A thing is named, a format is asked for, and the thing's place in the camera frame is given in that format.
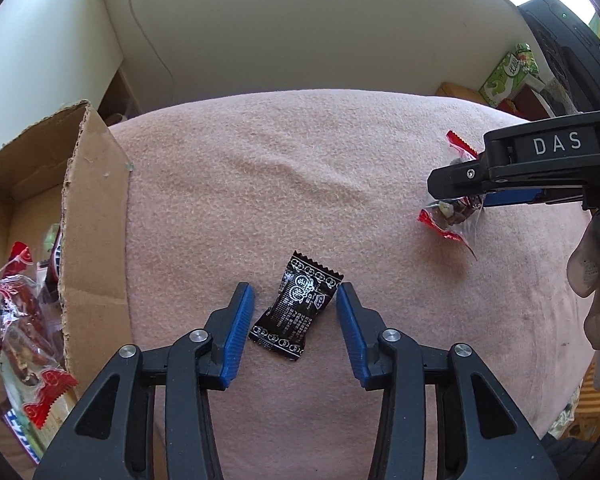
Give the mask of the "red date snack pack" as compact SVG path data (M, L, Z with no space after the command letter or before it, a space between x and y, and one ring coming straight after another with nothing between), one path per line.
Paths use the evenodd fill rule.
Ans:
M457 158L451 162L452 165L478 159L478 152L453 130L448 131L445 139L457 154ZM432 200L419 211L417 221L429 226L446 240L462 244L476 258L472 244L475 243L483 202L483 195Z
M78 384L61 364L38 301L36 265L23 242L12 245L0 269L0 375L12 407L36 429Z

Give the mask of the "black candy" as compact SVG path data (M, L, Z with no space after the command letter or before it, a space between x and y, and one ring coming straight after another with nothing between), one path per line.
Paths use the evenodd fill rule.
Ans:
M248 337L262 348L297 361L306 348L306 333L332 301L343 275L294 252L289 258L278 294L253 324Z

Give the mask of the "cracker pack in clear bag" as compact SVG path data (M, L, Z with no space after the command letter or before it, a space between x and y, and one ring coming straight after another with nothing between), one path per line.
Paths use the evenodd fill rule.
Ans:
M35 439L42 448L43 455L46 452L50 442L56 436L57 431L64 423L71 410L76 405L76 393L73 388L70 388L62 396L60 396L50 408L50 412L46 417L45 424L41 429L35 427L33 422L27 418L19 408L16 408L16 414L20 422L27 424L35 435Z

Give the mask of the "purple-wrapped chocolate bar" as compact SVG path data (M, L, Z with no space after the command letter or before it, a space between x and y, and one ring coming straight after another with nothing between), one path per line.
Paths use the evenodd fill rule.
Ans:
M30 427L24 422L20 422L9 400L4 400L0 403L0 419L15 436L35 466L38 466L43 455L42 448L35 439L35 435Z

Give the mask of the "brown Snickers bar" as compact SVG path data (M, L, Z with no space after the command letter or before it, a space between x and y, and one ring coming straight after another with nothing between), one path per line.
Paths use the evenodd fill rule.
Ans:
M60 275L62 231L59 223L54 223L47 231L43 244L41 268L46 271L47 284L56 286Z

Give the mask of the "pink table cloth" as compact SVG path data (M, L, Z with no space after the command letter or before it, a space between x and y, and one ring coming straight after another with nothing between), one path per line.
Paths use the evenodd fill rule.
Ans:
M576 204L489 208L468 244L417 219L426 180L513 116L457 99L352 90L246 94L115 125L132 172L126 284L134 342L173 344L249 283L258 311L294 252L434 348L465 341L539 434L592 360L566 264Z

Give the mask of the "brown cardboard box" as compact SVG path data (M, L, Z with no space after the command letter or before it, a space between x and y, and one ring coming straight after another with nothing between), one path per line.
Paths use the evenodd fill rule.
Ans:
M41 119L0 149L0 270L26 244L32 272L56 260L50 338L77 399L132 339L125 276L131 165L90 102Z

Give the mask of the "black tracker mount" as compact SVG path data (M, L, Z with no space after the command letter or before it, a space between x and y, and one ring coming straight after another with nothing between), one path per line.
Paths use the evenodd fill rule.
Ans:
M560 0L530 0L518 10L577 109L600 110L600 37Z

